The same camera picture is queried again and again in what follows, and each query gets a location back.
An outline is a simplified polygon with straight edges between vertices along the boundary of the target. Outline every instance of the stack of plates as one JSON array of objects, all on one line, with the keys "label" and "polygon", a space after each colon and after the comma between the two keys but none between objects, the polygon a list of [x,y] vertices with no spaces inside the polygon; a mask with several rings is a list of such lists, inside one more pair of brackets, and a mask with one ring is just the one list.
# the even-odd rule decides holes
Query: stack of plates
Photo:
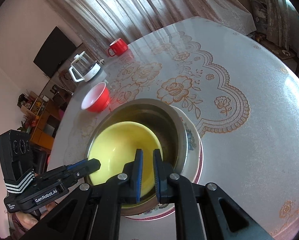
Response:
[{"label": "stack of plates", "polygon": [[[172,107],[179,114],[187,134],[187,158],[181,175],[188,178],[193,183],[198,183],[203,168],[203,147],[201,139],[199,137],[199,133],[197,132],[195,125],[181,109],[174,106]],[[158,204],[151,210],[148,210],[139,215],[127,216],[127,218],[141,221],[156,220],[166,217],[174,212],[174,204]]]}]

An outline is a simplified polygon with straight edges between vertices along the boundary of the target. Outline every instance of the television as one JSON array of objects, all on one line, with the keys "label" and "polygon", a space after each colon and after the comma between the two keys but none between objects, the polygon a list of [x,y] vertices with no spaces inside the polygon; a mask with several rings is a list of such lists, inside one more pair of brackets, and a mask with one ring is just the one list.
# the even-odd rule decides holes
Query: television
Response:
[{"label": "television", "polygon": [[49,78],[52,78],[75,50],[74,43],[58,27],[55,27],[37,53],[34,63]]}]

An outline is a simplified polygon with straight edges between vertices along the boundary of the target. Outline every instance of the metal screw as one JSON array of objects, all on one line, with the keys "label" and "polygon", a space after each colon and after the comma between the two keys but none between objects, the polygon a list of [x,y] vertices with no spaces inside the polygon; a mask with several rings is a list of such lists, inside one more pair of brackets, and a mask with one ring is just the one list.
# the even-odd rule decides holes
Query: metal screw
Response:
[{"label": "metal screw", "polygon": [[170,174],[170,178],[171,178],[171,179],[174,179],[174,180],[177,180],[177,179],[180,178],[180,176],[179,176],[177,173],[171,173],[171,174]]},{"label": "metal screw", "polygon": [[214,184],[214,183],[208,183],[208,189],[209,189],[209,190],[216,190],[216,189],[217,189],[217,186],[216,186],[216,184]]},{"label": "metal screw", "polygon": [[127,174],[120,173],[120,174],[117,175],[117,177],[118,177],[118,179],[125,180],[125,179],[127,179]]},{"label": "metal screw", "polygon": [[83,184],[79,185],[79,189],[82,190],[82,191],[88,190],[89,189],[89,184],[83,183]]}]

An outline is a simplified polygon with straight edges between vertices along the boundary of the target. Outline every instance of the yellow bowl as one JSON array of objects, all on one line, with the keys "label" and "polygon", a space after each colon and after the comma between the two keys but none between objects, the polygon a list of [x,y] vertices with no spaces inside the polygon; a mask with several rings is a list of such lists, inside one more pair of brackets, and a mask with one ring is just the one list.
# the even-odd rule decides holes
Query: yellow bowl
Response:
[{"label": "yellow bowl", "polygon": [[119,122],[107,127],[97,136],[89,150],[88,159],[100,161],[100,169],[90,174],[93,185],[106,182],[123,171],[125,163],[132,162],[136,149],[143,150],[143,173],[140,196],[154,187],[153,150],[162,147],[156,135],[136,122]]}]

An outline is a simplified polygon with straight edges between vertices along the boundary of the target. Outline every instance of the sheer curtain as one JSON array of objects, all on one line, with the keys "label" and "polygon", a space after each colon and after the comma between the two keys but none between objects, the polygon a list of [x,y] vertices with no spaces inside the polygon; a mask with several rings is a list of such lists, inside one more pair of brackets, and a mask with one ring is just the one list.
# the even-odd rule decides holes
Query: sheer curtain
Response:
[{"label": "sheer curtain", "polygon": [[286,0],[265,0],[267,6],[266,39],[289,50],[289,8]]},{"label": "sheer curtain", "polygon": [[252,15],[237,0],[46,0],[97,58],[118,37],[130,43],[172,23],[201,16],[242,34]]}]

